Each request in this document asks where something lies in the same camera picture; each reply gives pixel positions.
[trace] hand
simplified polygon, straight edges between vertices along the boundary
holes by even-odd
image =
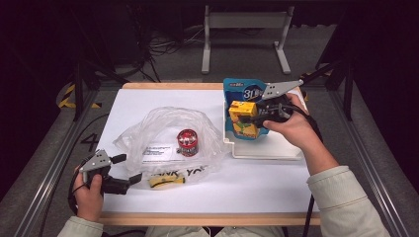
[[[300,107],[308,114],[308,111],[304,108],[297,95],[287,93],[287,97],[294,105]],[[289,143],[301,149],[310,145],[313,140],[319,141],[318,136],[315,134],[306,118],[298,112],[293,112],[293,115],[286,122],[265,120],[263,125],[269,130],[282,134]]]
[[[83,175],[79,173],[74,182],[73,190],[83,186]],[[90,190],[83,186],[74,195],[77,199],[77,216],[85,220],[97,222],[102,213],[104,199],[101,195],[102,176],[95,175]]]

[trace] clear plastic bag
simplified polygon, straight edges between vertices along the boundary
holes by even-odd
[[[192,129],[198,135],[198,153],[192,157],[177,152],[177,134],[183,129]],[[194,183],[217,171],[230,151],[206,114],[174,107],[154,109],[114,144],[126,154],[128,175],[142,173],[143,180],[175,173]]]

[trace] blue package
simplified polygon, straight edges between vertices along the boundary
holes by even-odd
[[[241,102],[259,102],[262,100],[262,95],[266,89],[266,84],[259,79],[237,79],[237,78],[225,78],[223,81],[224,99],[226,103],[225,107],[225,130],[232,131],[234,136],[243,140],[255,140],[257,138],[251,138],[242,136],[234,131],[233,124],[230,118],[228,109],[233,101]],[[261,127],[259,130],[258,137],[260,135],[268,134],[269,130],[265,127]]]

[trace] person's left hand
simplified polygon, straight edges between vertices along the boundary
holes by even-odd
[[[80,173],[74,182],[73,190],[83,186],[83,175]],[[104,199],[101,195],[102,176],[95,175],[90,185],[90,189],[86,186],[78,189],[74,195],[77,199],[77,216],[85,220],[98,222]]]

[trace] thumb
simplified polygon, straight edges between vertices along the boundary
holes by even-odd
[[[274,121],[271,121],[271,120],[265,120],[263,122],[263,125],[266,128],[268,128],[269,130],[276,131],[276,132],[279,132],[279,133],[281,133],[281,131],[283,130],[283,125],[279,122],[274,122]]]
[[[102,176],[95,175],[92,180],[92,184],[90,184],[90,191],[93,193],[99,194],[101,192],[102,187]]]

